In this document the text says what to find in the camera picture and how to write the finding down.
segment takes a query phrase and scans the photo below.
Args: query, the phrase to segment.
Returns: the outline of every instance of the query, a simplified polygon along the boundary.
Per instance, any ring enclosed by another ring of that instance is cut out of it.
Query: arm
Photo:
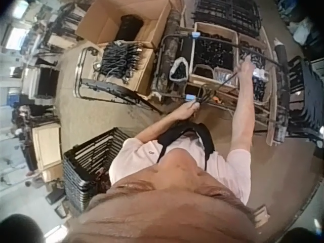
[[[230,151],[244,149],[250,151],[254,130],[255,113],[252,75],[255,66],[247,56],[238,72],[239,95],[232,122]]]
[[[157,139],[157,137],[164,133],[169,127],[172,126],[177,120],[172,113],[163,117],[158,122],[150,125],[148,128],[141,131],[138,135],[135,136],[142,143],[147,143],[149,141]]]
[[[193,113],[199,109],[199,103],[188,102],[181,105],[178,109],[174,110],[169,115],[165,116],[158,122],[150,125],[148,128],[141,131],[135,136],[142,143],[157,139],[159,135],[164,133],[169,127],[172,126],[178,120],[186,120],[193,115]]]

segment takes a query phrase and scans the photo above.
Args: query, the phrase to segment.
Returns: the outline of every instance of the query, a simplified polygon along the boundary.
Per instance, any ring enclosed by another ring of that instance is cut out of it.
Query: black backpack strap
[[[212,136],[208,128],[202,123],[195,124],[192,122],[186,122],[183,124],[179,124],[175,127],[172,127],[168,129],[166,132],[164,132],[163,134],[161,134],[158,137],[157,142],[161,144],[163,147],[157,159],[157,163],[164,156],[167,147],[170,144],[172,144],[174,141],[176,141],[179,137],[181,137],[183,134],[189,131],[196,132],[202,140],[202,144],[204,146],[204,151],[205,151],[205,170],[206,170],[207,161],[210,155],[215,151],[215,148],[214,148]]]

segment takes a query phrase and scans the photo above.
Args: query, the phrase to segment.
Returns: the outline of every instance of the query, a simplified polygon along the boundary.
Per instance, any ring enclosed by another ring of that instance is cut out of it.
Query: white plastic bag
[[[300,45],[304,45],[312,26],[313,24],[308,18],[305,18],[303,21],[301,21],[293,35],[294,40]]]

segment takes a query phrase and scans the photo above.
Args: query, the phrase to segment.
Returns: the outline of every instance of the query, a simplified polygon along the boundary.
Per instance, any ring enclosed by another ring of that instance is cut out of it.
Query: pink shirt
[[[167,147],[166,153],[174,148],[187,150],[204,169],[205,152],[199,138],[182,136]],[[162,150],[156,140],[143,144],[136,138],[127,139],[109,169],[111,184],[118,180],[156,164]],[[232,190],[245,205],[251,192],[251,154],[244,149],[231,151],[226,160],[214,152],[207,162],[207,172]]]

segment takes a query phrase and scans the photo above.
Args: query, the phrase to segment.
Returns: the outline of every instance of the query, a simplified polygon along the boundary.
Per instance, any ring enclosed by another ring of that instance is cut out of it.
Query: hand
[[[251,80],[253,76],[253,71],[255,69],[255,65],[251,62],[251,56],[247,55],[244,61],[241,61],[240,64],[236,67],[237,75],[239,81],[243,80]]]
[[[175,120],[186,120],[191,117],[200,107],[198,102],[186,102],[174,110],[170,116]]]

